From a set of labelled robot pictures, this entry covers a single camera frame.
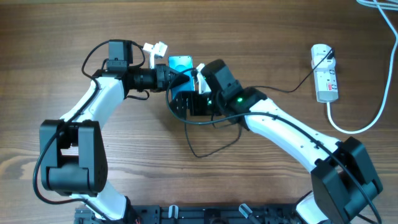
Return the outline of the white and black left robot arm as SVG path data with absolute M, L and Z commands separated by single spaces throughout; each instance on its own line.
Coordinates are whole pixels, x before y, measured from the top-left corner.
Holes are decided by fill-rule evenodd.
M 32 185 L 37 198 L 47 204 L 39 186 L 65 196 L 63 203 L 81 202 L 101 223 L 137 223 L 139 216 L 130 200 L 118 193 L 108 182 L 108 162 L 101 130 L 114 110 L 130 98 L 130 90 L 148 93 L 165 91 L 189 79 L 165 64 L 156 64 L 167 45 L 139 45 L 149 64 L 133 64 L 131 40 L 113 39 L 108 58 L 102 67 L 90 75 L 90 88 L 80 101 L 60 119 L 46 119 L 39 130 L 40 155 Z

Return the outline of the Galaxy smartphone teal screen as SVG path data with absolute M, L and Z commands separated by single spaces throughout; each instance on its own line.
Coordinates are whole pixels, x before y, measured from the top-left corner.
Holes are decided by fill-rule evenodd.
M 192 57 L 190 55 L 171 55 L 169 56 L 169 67 L 178 72 L 182 72 L 188 68 L 193 68 Z M 191 71 L 185 72 L 185 75 L 190 78 L 190 81 L 184 84 L 179 84 L 175 88 L 172 88 L 172 98 L 175 98 L 181 91 L 195 90 Z

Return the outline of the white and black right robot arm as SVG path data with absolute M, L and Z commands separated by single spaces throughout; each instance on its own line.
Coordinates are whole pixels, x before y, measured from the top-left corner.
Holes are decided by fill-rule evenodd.
M 195 90 L 191 110 L 202 114 L 221 114 L 223 121 L 238 123 L 243 128 L 272 141 L 296 159 L 310 173 L 312 190 L 298 201 L 296 214 L 306 223 L 349 223 L 369 207 L 381 223 L 373 204 L 382 192 L 382 184 L 370 156 L 357 139 L 345 141 L 322 134 L 281 110 L 257 88 L 243 88 L 222 60 L 199 68 L 188 68 L 176 74 L 167 89 L 166 100 L 174 116 L 184 123 L 183 92 L 175 87 L 190 82 L 192 75 L 208 87 L 204 95 Z

